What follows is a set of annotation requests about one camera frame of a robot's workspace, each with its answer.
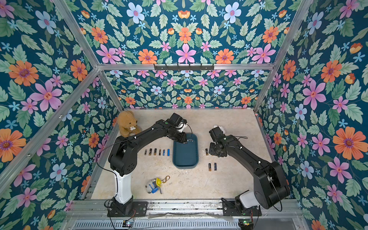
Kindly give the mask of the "teal plastic storage box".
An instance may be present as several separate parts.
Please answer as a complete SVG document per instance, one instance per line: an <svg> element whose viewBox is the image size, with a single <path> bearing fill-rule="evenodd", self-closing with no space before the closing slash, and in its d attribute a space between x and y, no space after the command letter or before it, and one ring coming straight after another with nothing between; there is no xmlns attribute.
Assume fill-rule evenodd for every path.
<svg viewBox="0 0 368 230"><path fill-rule="evenodd" d="M193 169L199 162L198 139L187 134L187 143L173 142L172 162L178 169Z"/></svg>

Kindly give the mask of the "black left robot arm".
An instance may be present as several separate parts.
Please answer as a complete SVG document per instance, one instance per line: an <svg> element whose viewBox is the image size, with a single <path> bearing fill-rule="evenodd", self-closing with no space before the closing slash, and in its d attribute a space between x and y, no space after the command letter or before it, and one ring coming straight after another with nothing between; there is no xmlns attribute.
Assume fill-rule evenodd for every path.
<svg viewBox="0 0 368 230"><path fill-rule="evenodd" d="M121 205L132 200L131 174L137 166L138 152L153 141L168 137L169 139L187 143L186 133L183 131L187 127L187 121L164 121L159 120L150 128L137 135L124 138L119 141L111 150L109 156L110 168L116 176L116 196L115 200Z"/></svg>

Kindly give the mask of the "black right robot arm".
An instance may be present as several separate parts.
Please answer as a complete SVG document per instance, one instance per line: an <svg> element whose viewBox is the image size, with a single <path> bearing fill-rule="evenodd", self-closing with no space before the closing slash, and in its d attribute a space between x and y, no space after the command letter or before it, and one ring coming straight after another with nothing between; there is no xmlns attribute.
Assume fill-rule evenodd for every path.
<svg viewBox="0 0 368 230"><path fill-rule="evenodd" d="M231 156L253 176L253 190L238 196L243 207L261 206L269 209L290 195L281 165L258 157L236 137L229 135L210 143L209 154L217 157Z"/></svg>

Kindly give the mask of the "white plush toy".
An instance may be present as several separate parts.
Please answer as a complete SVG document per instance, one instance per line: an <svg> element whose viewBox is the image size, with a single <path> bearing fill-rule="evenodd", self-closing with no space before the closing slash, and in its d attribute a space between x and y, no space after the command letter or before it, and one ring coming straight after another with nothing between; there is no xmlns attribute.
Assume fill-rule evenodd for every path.
<svg viewBox="0 0 368 230"><path fill-rule="evenodd" d="M226 133L225 129L222 126L214 125L213 127L218 127L224 134Z"/></svg>

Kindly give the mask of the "brown teddy bear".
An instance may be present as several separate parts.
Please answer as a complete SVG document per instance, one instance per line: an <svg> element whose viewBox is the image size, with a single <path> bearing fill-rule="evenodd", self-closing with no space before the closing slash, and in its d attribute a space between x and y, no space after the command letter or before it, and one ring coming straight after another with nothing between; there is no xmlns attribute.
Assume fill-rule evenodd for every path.
<svg viewBox="0 0 368 230"><path fill-rule="evenodd" d="M122 111L117 116L117 125L120 135L127 138L131 134L140 133L141 128L137 126L137 122L132 111Z"/></svg>

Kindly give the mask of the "keychain toy with yellow cap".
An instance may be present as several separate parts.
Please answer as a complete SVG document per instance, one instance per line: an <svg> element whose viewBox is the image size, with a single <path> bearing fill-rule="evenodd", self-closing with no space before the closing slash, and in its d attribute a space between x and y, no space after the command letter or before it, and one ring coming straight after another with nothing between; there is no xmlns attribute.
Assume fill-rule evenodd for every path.
<svg viewBox="0 0 368 230"><path fill-rule="evenodd" d="M160 178L154 178L152 180L150 180L146 185L146 192L148 194L155 194L157 192L159 192L160 194L163 193L162 191L162 187L163 184L165 184L171 177L168 175L166 176L164 179L160 179Z"/></svg>

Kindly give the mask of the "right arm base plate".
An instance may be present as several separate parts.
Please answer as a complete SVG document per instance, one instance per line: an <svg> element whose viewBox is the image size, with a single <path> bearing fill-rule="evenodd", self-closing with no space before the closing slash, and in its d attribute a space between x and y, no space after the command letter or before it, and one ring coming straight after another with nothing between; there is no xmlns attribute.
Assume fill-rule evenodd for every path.
<svg viewBox="0 0 368 230"><path fill-rule="evenodd" d="M238 200L222 198L221 203L224 216L260 217L262 215L260 207L245 208Z"/></svg>

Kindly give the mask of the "black hook rail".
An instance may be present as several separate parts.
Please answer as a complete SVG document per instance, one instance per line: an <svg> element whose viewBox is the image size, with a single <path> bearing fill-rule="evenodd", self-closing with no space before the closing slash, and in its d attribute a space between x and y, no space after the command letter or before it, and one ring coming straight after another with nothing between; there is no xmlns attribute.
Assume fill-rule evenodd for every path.
<svg viewBox="0 0 368 230"><path fill-rule="evenodd" d="M153 65L155 71L212 71L214 65L204 64L160 64Z"/></svg>

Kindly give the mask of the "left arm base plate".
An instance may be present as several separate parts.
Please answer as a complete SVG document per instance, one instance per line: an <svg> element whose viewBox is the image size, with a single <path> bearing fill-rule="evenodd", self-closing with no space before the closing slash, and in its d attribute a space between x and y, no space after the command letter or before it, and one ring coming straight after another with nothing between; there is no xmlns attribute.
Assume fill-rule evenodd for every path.
<svg viewBox="0 0 368 230"><path fill-rule="evenodd" d="M133 201L120 204L113 201L108 207L108 217L144 217L148 210L148 202Z"/></svg>

